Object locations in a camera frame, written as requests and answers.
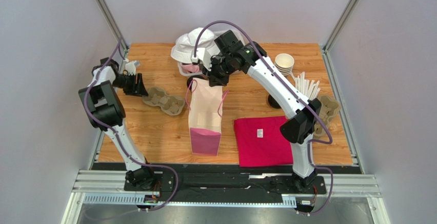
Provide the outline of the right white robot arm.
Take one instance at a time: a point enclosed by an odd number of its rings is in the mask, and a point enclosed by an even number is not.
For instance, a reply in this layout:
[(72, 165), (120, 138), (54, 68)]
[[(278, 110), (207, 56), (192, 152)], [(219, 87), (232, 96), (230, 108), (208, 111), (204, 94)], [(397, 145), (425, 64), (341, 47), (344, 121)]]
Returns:
[(203, 73), (211, 86), (226, 86), (230, 74), (235, 71), (244, 72), (262, 85), (284, 111), (287, 120), (280, 126), (280, 132), (291, 144), (296, 181), (308, 187), (316, 178), (309, 143), (313, 139), (321, 102), (318, 99), (309, 100), (300, 93), (278, 72), (258, 43), (250, 41), (245, 45), (231, 30), (220, 35), (214, 43), (219, 49), (218, 54), (197, 47), (193, 50), (192, 60), (203, 63)]

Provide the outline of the single cardboard cup carrier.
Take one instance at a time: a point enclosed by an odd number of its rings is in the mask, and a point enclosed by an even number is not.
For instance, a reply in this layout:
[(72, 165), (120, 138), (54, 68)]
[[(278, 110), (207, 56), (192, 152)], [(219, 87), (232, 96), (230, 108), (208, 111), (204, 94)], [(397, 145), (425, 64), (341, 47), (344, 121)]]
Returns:
[(151, 107), (160, 107), (161, 111), (169, 116), (179, 115), (184, 106), (185, 99), (177, 95), (169, 95), (160, 87), (151, 87), (148, 95), (142, 97), (143, 103)]

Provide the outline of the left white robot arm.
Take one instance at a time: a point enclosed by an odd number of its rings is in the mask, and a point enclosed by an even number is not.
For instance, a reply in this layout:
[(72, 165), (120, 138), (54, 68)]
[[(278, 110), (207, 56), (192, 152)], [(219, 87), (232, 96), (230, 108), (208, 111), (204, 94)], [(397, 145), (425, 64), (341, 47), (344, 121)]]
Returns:
[(93, 127), (103, 131), (115, 144), (122, 156), (125, 180), (132, 187), (153, 190), (157, 178), (148, 161), (136, 147), (126, 127), (126, 112), (115, 91), (122, 89), (126, 95), (147, 97), (142, 74), (119, 73), (119, 64), (109, 57), (92, 70), (93, 79), (78, 94)]

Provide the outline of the pink and cream paper bag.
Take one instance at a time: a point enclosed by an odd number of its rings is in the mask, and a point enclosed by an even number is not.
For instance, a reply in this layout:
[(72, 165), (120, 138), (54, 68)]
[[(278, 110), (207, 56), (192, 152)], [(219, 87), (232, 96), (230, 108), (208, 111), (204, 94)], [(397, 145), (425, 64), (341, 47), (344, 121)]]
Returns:
[(228, 94), (222, 86), (210, 87), (208, 80), (194, 79), (185, 97), (192, 154), (217, 156), (222, 137), (223, 102)]

